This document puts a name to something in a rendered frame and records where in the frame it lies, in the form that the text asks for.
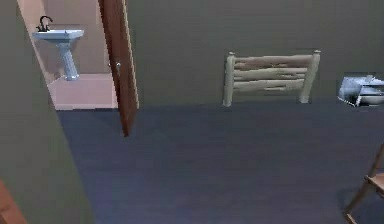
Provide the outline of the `wooden log headboard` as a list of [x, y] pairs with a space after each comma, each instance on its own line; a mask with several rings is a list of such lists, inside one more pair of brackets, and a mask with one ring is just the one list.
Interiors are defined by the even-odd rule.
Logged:
[[316, 49], [308, 55], [237, 57], [225, 60], [222, 105], [232, 105], [235, 92], [298, 91], [298, 101], [307, 104], [321, 60]]

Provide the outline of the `brown wooden room door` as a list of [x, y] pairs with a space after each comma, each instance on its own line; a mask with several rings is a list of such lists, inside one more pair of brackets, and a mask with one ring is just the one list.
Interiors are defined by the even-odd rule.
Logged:
[[[126, 0], [98, 0], [98, 4], [123, 136], [127, 137], [131, 133], [139, 100]], [[115, 67], [116, 62], [121, 63], [120, 76]]]

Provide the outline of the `brown wooden chair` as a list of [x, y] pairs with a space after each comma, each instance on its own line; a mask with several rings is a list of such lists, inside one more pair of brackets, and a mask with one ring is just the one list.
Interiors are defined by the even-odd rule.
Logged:
[[343, 209], [342, 214], [348, 224], [357, 224], [351, 212], [370, 190], [374, 190], [384, 199], [384, 143], [381, 144], [380, 149], [377, 151], [374, 162], [364, 176], [361, 187]]

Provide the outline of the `white pedestal sink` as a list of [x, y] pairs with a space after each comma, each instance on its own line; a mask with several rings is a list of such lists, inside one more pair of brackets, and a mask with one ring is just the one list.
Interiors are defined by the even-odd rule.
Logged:
[[79, 79], [72, 52], [71, 44], [84, 35], [84, 30], [62, 29], [50, 30], [46, 32], [33, 32], [32, 36], [38, 40], [44, 40], [53, 43], [59, 50], [64, 68], [64, 78], [66, 81], [75, 81]]

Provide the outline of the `reddish brown wooden furniture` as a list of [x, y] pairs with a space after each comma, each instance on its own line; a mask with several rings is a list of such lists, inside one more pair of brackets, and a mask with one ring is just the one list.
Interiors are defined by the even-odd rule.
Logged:
[[27, 224], [26, 219], [0, 180], [0, 224]]

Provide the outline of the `black sink faucet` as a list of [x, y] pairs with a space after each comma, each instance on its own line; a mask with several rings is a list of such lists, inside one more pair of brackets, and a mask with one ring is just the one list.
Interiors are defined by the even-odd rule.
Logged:
[[40, 24], [37, 26], [37, 31], [38, 32], [47, 32], [47, 31], [50, 30], [49, 24], [45, 24], [44, 23], [45, 19], [48, 19], [50, 22], [53, 21], [53, 19], [51, 17], [47, 16], [47, 15], [41, 16], [40, 19], [39, 19]]

